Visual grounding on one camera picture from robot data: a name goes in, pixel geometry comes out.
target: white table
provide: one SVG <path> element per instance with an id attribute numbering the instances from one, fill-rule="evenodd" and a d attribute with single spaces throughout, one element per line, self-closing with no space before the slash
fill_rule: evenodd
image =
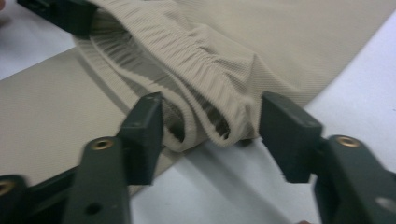
<path id="1" fill-rule="evenodd" d="M 324 136 L 368 145 L 396 172 L 396 13 L 345 71 L 307 107 Z M 0 12 L 0 79 L 73 48 L 70 35 L 7 0 Z M 286 183 L 260 140 L 247 147 L 208 142 L 132 198 L 143 223 L 319 223 L 310 185 Z"/>

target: wrinkled fabric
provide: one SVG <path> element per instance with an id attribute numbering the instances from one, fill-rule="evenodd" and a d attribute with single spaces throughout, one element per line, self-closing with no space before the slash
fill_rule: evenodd
<path id="1" fill-rule="evenodd" d="M 90 38 L 75 38 L 81 54 L 127 105 L 163 93 L 163 143 L 174 151 L 207 138 L 227 147 L 256 137 L 263 91 L 306 104 L 396 6 L 368 0 L 90 2 L 101 9 Z"/>

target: folded cloth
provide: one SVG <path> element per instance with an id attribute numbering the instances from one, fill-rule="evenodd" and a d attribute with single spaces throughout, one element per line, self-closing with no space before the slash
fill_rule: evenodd
<path id="1" fill-rule="evenodd" d="M 89 0 L 101 8 L 75 37 L 92 69 L 129 107 L 164 95 L 163 143 L 257 136 L 263 91 L 304 105 L 393 12 L 395 1 Z"/>

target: beige fabric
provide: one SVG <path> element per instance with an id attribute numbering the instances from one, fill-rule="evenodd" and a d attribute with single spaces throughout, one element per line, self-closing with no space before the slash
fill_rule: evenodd
<path id="1" fill-rule="evenodd" d="M 85 144 L 113 136 L 129 112 L 132 93 L 109 88 L 122 84 L 101 80 L 75 49 L 0 81 L 0 175 L 36 184 L 78 164 Z M 181 156 L 165 149 L 156 175 Z"/>
<path id="2" fill-rule="evenodd" d="M 195 146 L 202 133 L 223 147 L 257 136 L 263 91 L 306 104 L 396 7 L 394 0 L 90 1 L 103 10 L 90 39 L 76 39 L 82 55 L 133 90 L 163 92 L 172 108 L 164 143 L 175 151 Z"/>

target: garment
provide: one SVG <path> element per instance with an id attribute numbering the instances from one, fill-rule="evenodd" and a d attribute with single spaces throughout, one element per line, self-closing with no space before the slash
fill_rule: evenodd
<path id="1" fill-rule="evenodd" d="M 164 95 L 163 143 L 209 138 L 221 147 L 258 136 L 261 94 L 304 105 L 395 9 L 395 1 L 90 0 L 99 6 L 76 44 L 127 105 Z"/>

